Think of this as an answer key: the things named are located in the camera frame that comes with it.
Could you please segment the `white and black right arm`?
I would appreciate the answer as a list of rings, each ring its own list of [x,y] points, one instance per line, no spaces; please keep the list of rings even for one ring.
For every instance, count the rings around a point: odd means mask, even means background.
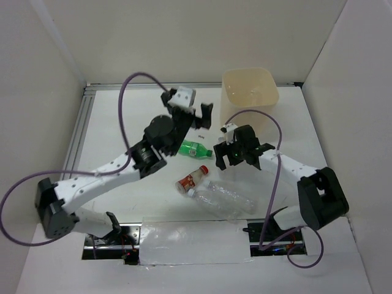
[[[224,139],[214,146],[218,168],[226,169],[226,156],[231,166],[246,162],[257,170],[277,175],[298,191],[296,206],[272,213],[273,221],[267,226],[270,238],[280,240],[295,227],[319,230],[349,211],[342,187],[331,168],[304,165],[281,154],[269,143],[260,144],[250,125],[238,127],[229,123],[220,130]]]

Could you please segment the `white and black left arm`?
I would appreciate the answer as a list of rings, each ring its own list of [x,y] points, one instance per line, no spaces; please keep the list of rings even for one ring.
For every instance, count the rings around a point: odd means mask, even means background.
[[[137,182],[166,166],[165,157],[175,156],[190,128],[211,127],[212,104],[202,104],[202,117],[194,111],[169,105],[170,115],[155,117],[140,142],[124,154],[99,167],[91,176],[51,182],[39,181],[35,206],[48,239],[71,232],[92,235],[107,244],[121,237],[121,226],[111,212],[97,213],[83,205],[124,184]]]

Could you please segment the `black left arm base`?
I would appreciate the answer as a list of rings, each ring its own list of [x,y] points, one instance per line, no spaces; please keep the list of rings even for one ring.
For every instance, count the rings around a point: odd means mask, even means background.
[[[140,264],[141,223],[116,223],[115,232],[109,237],[86,235],[82,260],[119,260],[125,265]]]

